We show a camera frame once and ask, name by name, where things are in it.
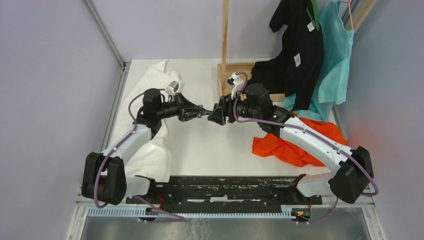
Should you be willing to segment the small silver tee fitting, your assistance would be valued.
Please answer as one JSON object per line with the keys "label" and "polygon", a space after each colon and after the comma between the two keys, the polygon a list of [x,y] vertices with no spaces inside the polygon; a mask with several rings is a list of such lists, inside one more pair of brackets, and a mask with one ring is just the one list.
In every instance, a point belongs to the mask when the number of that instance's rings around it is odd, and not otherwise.
{"label": "small silver tee fitting", "polygon": [[202,118],[203,116],[207,115],[207,110],[202,105],[198,105],[197,110],[198,110],[196,114],[197,118]]}

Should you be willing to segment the dark metal faucet body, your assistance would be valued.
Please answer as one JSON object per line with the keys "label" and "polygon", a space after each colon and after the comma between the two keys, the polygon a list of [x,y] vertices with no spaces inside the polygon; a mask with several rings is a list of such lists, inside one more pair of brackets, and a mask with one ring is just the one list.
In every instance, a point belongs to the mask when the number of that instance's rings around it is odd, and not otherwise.
{"label": "dark metal faucet body", "polygon": [[203,114],[204,116],[210,116],[214,113],[214,111],[211,110],[206,110],[205,113]]}

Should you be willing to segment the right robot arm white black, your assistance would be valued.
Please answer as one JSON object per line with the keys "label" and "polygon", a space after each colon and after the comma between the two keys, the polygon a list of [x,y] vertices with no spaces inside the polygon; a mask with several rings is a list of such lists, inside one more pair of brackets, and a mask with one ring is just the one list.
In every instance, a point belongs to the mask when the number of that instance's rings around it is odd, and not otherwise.
{"label": "right robot arm white black", "polygon": [[379,193],[367,149],[353,149],[307,126],[289,110],[273,104],[269,91],[260,83],[233,86],[232,92],[221,96],[206,114],[209,121],[219,125],[256,122],[264,132],[294,144],[328,168],[328,173],[301,174],[293,181],[288,196],[295,204],[318,195],[332,195],[353,204],[367,195],[369,185],[374,189],[369,196]]}

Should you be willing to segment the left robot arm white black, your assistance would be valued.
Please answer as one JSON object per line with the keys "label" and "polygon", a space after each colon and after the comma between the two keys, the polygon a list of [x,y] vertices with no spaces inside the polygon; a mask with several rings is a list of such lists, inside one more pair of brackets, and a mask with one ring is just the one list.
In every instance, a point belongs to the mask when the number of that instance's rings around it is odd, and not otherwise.
{"label": "left robot arm white black", "polygon": [[154,202],[158,191],[151,185],[155,184],[155,180],[141,175],[127,177],[126,164],[157,135],[164,119],[177,117],[180,122],[187,122],[210,113],[181,93],[177,92],[166,101],[162,92],[162,89],[150,88],[139,94],[142,107],[136,115],[130,114],[132,124],[129,131],[102,152],[91,152],[86,157],[81,194],[92,199],[97,208],[116,206],[125,198],[134,196],[147,204]]}

